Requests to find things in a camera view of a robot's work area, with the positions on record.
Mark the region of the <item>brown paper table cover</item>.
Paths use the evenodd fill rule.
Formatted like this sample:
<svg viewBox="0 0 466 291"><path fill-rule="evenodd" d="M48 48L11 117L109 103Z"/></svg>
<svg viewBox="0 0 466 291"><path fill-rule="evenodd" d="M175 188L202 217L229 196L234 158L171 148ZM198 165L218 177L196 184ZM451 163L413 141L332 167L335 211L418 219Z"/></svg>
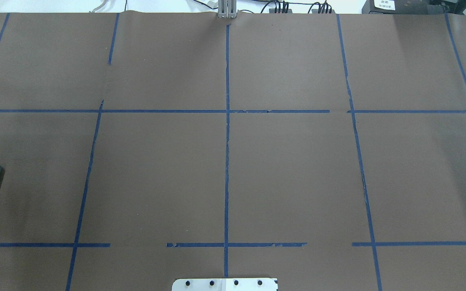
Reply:
<svg viewBox="0 0 466 291"><path fill-rule="evenodd" d="M0 291L466 291L466 15L0 13Z"/></svg>

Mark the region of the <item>black usb hub left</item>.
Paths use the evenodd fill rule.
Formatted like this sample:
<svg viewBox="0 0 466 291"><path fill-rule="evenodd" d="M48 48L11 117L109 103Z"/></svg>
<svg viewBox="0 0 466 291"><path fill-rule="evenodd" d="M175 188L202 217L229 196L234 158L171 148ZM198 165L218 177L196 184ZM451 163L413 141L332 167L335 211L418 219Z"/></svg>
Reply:
<svg viewBox="0 0 466 291"><path fill-rule="evenodd" d="M274 8L269 8L268 12L270 14L287 14L291 13L290 11L290 4L286 1L272 1L271 3L274 4Z"/></svg>

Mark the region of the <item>black usb hub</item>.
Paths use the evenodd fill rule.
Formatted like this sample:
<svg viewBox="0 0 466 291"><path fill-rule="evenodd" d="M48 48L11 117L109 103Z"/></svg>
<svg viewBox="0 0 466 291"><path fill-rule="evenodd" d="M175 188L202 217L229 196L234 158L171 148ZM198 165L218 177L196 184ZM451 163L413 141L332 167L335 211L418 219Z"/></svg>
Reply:
<svg viewBox="0 0 466 291"><path fill-rule="evenodd" d="M328 3L327 0L324 2L315 2L309 7L309 11L307 13L312 14L332 14L334 10L332 6Z"/></svg>
<svg viewBox="0 0 466 291"><path fill-rule="evenodd" d="M287 14L291 13L290 11L290 4L286 1L272 1L271 3L274 4L274 8L269 8L268 12L270 14Z"/></svg>

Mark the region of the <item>black usb hub right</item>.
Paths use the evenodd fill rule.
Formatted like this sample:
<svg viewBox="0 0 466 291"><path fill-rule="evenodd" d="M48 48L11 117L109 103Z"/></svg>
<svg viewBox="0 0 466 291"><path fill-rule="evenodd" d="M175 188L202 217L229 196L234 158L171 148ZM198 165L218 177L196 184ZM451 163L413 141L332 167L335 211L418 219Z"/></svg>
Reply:
<svg viewBox="0 0 466 291"><path fill-rule="evenodd" d="M312 14L332 14L334 10L332 6L328 3L327 0L324 2L315 2L309 7L309 11L307 13Z"/></svg>

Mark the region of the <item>black box device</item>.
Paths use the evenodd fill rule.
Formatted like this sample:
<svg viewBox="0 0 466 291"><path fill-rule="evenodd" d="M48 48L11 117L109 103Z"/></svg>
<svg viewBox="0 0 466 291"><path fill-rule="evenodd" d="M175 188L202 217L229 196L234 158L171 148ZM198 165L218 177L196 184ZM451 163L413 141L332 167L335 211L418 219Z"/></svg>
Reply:
<svg viewBox="0 0 466 291"><path fill-rule="evenodd" d="M432 0L366 0L362 14L439 15L446 13L444 6Z"/></svg>

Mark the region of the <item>aluminium frame post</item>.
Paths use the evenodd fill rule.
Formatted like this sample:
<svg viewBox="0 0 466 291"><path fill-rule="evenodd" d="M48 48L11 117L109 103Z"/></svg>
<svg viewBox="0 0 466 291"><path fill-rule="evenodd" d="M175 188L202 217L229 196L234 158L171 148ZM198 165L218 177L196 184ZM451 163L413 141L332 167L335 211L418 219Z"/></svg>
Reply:
<svg viewBox="0 0 466 291"><path fill-rule="evenodd" d="M237 18L238 9L236 0L218 0L218 18L234 19Z"/></svg>

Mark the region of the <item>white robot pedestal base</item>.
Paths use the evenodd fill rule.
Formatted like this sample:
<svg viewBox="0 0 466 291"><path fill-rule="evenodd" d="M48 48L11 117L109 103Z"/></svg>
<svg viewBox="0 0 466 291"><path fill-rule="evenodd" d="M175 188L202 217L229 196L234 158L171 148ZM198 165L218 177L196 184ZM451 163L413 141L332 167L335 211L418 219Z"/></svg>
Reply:
<svg viewBox="0 0 466 291"><path fill-rule="evenodd" d="M276 278L180 278L172 291L278 291Z"/></svg>

